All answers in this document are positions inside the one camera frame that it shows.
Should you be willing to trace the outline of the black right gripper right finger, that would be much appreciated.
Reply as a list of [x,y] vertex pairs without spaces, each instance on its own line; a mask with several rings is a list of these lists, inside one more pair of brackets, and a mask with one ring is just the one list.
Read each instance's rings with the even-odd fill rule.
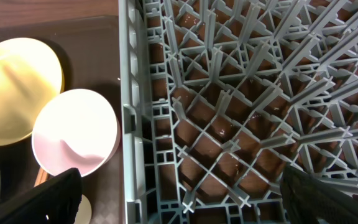
[[290,223],[358,224],[358,201],[290,165],[280,182]]

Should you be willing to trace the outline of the pink bowl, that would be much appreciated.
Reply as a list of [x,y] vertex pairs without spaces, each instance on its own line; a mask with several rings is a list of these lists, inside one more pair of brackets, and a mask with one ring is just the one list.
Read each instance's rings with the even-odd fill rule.
[[77,168],[87,176],[112,158],[121,127],[110,102],[87,89],[65,91],[39,113],[32,132],[32,151],[50,175]]

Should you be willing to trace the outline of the yellow plate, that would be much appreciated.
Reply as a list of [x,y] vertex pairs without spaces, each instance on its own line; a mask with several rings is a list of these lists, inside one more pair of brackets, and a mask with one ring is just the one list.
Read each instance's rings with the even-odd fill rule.
[[45,42],[26,37],[0,42],[0,146],[29,137],[41,109],[63,86],[59,58]]

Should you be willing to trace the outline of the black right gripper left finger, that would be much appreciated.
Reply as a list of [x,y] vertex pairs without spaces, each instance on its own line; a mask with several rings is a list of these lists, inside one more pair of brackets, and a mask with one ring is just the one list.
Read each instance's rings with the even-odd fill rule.
[[82,179],[70,168],[26,193],[0,204],[2,223],[74,223]]

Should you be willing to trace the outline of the white cup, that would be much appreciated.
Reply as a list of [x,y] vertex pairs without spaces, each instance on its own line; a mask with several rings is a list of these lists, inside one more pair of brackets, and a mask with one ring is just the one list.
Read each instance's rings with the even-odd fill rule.
[[88,198],[85,195],[81,196],[81,202],[76,214],[75,224],[89,224],[91,221],[92,209]]

